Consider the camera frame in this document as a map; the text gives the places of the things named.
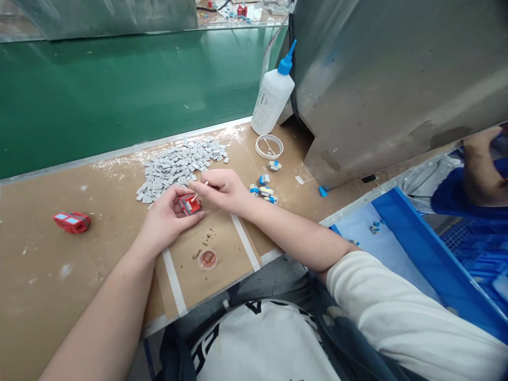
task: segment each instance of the white t-shirt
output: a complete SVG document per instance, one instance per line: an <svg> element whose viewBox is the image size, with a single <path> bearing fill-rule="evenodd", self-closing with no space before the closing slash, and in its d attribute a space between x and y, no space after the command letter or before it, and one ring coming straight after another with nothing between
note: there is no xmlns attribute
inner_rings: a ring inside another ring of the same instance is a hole
<svg viewBox="0 0 508 381"><path fill-rule="evenodd" d="M377 351L429 380L497 381L508 367L505 344L453 315L368 253L352 252L338 261L326 286L339 313ZM192 349L197 380L338 380L313 320L281 301L236 308Z"/></svg>
<svg viewBox="0 0 508 381"><path fill-rule="evenodd" d="M459 160L445 154L437 155L429 160L426 166L418 166L404 174L405 178L400 185L401 190L410 197L410 202L416 210L423 213L434 213L431 200L434 192L456 168L463 167Z"/></svg>

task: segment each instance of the red connector block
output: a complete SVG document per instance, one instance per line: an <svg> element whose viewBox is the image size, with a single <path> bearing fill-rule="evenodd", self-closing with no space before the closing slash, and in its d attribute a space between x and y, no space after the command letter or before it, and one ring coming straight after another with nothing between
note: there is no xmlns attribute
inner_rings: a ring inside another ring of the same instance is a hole
<svg viewBox="0 0 508 381"><path fill-rule="evenodd" d="M201 200L199 198L195 198L194 201L191 201L194 198L193 194L185 195L180 197L178 203L182 207L182 211L186 216L190 216L196 214L201 210Z"/></svg>
<svg viewBox="0 0 508 381"><path fill-rule="evenodd" d="M238 6L238 15L247 17L247 6Z"/></svg>
<svg viewBox="0 0 508 381"><path fill-rule="evenodd" d="M92 220L86 214L73 212L73 213L58 213L53 216L54 221L59 227L64 229L67 233L81 234L88 230Z"/></svg>

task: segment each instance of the tape roll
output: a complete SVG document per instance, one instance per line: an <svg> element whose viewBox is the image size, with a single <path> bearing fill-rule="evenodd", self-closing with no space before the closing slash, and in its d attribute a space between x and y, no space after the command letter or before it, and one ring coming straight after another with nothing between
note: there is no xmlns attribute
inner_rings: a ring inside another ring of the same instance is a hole
<svg viewBox="0 0 508 381"><path fill-rule="evenodd" d="M264 141L264 139L266 139L267 141L268 140L272 141L275 144L277 144L277 147L279 148L279 153L277 153L275 155L268 155L268 154L264 153L263 151L261 151L261 148L259 148L259 142ZM282 155L282 152L284 151L284 145L282 144L282 141L278 137L275 137L273 135L261 135L260 137L258 137L258 140L256 140L255 149L256 149L256 152L258 153L258 155L260 155L262 158L273 160L273 159L277 159L280 155Z"/></svg>

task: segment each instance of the white sleeve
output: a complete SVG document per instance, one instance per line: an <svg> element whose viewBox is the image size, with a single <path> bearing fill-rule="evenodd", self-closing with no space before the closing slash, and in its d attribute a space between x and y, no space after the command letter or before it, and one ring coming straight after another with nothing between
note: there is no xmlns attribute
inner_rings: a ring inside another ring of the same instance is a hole
<svg viewBox="0 0 508 381"><path fill-rule="evenodd" d="M508 347L355 251L330 268L330 294L380 353L429 380L502 379Z"/></svg>

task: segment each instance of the green wall panel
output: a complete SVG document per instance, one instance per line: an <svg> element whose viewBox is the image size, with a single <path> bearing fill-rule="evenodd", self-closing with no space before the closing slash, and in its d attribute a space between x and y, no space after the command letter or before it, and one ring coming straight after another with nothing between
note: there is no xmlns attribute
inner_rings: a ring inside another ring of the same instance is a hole
<svg viewBox="0 0 508 381"><path fill-rule="evenodd" d="M275 31L0 44L0 178L251 115Z"/></svg>

